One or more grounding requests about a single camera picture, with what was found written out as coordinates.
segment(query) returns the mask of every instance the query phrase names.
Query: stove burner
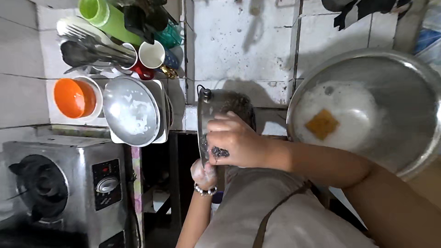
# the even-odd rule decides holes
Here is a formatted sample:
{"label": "stove burner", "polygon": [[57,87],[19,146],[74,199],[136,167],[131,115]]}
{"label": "stove burner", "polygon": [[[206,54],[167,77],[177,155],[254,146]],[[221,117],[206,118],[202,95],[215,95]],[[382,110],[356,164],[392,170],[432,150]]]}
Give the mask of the stove burner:
{"label": "stove burner", "polygon": [[48,158],[29,155],[9,166],[17,175],[17,189],[33,221],[52,218],[63,212],[67,203],[67,185],[60,169]]}

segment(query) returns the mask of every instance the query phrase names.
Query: person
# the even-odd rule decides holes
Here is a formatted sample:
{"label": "person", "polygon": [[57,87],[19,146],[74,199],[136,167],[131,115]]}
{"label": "person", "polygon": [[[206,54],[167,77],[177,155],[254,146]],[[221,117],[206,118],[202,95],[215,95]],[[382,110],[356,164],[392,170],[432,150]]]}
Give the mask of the person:
{"label": "person", "polygon": [[[208,130],[209,150],[229,156],[210,154],[205,167],[197,160],[191,174],[209,190],[217,184],[215,167],[230,165],[224,197],[210,220],[212,196],[194,192],[177,248],[441,247],[441,210],[372,161],[260,136],[233,112],[216,115]],[[325,209],[307,179],[341,188],[373,240]]]}

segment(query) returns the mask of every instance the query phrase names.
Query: soapy hand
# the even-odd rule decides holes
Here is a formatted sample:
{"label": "soapy hand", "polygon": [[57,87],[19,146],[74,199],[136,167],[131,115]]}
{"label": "soapy hand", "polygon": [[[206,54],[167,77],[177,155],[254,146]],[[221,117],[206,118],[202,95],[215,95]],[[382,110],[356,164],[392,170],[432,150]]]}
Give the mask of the soapy hand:
{"label": "soapy hand", "polygon": [[[264,167],[267,142],[248,126],[238,115],[229,111],[217,114],[207,125],[209,161],[213,165],[236,165],[241,167]],[[213,148],[228,150],[229,156],[218,157]]]}
{"label": "soapy hand", "polygon": [[190,168],[191,177],[203,190],[214,188],[217,184],[216,166],[207,162],[202,166],[201,159],[196,160]]}

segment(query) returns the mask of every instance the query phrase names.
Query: stove control panel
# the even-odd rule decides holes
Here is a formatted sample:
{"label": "stove control panel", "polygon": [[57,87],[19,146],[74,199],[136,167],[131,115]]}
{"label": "stove control panel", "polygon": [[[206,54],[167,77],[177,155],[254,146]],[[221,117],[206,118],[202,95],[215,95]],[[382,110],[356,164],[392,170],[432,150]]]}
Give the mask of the stove control panel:
{"label": "stove control panel", "polygon": [[92,166],[95,194],[95,210],[101,210],[121,200],[120,161],[111,161]]}

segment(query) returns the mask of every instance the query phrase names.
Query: sponge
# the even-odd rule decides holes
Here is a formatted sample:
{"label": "sponge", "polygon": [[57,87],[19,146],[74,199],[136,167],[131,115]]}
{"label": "sponge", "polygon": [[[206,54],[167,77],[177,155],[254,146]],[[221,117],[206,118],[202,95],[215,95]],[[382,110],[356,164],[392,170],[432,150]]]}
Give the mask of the sponge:
{"label": "sponge", "polygon": [[328,110],[322,109],[305,124],[305,127],[312,132],[317,139],[324,140],[330,133],[335,131],[338,125],[339,122],[332,114]]}

